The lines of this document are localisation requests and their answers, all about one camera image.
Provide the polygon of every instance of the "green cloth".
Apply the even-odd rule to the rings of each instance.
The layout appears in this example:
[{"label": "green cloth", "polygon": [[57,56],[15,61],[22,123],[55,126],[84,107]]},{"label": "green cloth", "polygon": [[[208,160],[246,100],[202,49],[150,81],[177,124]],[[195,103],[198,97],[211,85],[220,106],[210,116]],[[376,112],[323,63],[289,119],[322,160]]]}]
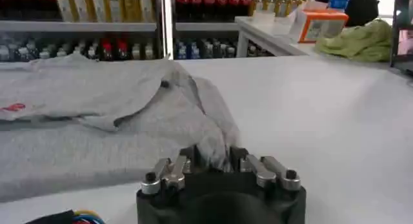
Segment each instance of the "green cloth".
[{"label": "green cloth", "polygon": [[327,54],[334,54],[355,61],[388,61],[392,28],[380,19],[365,26],[344,28],[336,37],[320,37],[316,49]]}]

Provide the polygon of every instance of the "black jacket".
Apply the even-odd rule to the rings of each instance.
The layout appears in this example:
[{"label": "black jacket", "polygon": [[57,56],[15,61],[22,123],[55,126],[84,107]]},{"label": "black jacket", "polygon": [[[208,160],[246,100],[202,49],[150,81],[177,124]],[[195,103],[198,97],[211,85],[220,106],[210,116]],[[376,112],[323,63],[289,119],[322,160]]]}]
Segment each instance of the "black jacket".
[{"label": "black jacket", "polygon": [[[317,0],[327,3],[328,0]],[[364,25],[379,15],[377,0],[350,0],[345,13],[348,15],[346,26]]]}]

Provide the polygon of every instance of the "white table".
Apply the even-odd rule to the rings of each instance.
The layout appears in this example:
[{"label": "white table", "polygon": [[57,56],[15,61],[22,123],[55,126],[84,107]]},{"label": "white table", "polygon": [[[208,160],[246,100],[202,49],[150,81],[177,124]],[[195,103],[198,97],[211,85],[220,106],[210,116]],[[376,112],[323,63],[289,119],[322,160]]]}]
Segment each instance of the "white table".
[{"label": "white table", "polygon": [[[308,224],[412,223],[408,79],[378,65],[310,56],[181,63],[218,87],[245,148],[299,172]],[[133,224],[137,189],[120,185],[3,203],[1,223],[88,208],[107,223]]]},{"label": "white table", "polygon": [[248,40],[271,52],[274,56],[314,55],[314,44],[299,44],[287,37],[290,30],[282,21],[255,21],[252,17],[236,17],[239,26],[237,57],[246,57]]}]

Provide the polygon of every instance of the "tissue box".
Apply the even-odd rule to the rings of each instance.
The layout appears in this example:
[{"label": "tissue box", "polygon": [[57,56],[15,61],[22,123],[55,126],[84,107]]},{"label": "tissue box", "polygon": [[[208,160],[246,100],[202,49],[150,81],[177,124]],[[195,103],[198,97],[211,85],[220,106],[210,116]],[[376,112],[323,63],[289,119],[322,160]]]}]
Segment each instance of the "tissue box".
[{"label": "tissue box", "polygon": [[289,36],[298,43],[315,43],[318,37],[335,37],[346,25],[348,15],[332,9],[296,10]]}]

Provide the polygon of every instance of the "yellow bottle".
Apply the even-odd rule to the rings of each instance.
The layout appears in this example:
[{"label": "yellow bottle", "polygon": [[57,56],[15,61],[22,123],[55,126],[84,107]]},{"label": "yellow bottle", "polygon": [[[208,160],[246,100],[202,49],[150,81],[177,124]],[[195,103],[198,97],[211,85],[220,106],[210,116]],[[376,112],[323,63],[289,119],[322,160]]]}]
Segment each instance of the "yellow bottle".
[{"label": "yellow bottle", "polygon": [[155,22],[152,0],[140,0],[142,22]]},{"label": "yellow bottle", "polygon": [[95,8],[92,0],[75,0],[80,22],[96,22]]},{"label": "yellow bottle", "polygon": [[139,0],[125,0],[126,22],[140,22]]},{"label": "yellow bottle", "polygon": [[108,0],[93,0],[97,22],[112,22]]},{"label": "yellow bottle", "polygon": [[74,0],[57,0],[60,13],[65,22],[78,22],[79,14],[77,13]]},{"label": "yellow bottle", "polygon": [[109,8],[112,22],[125,22],[125,3],[123,0],[109,0]]}]

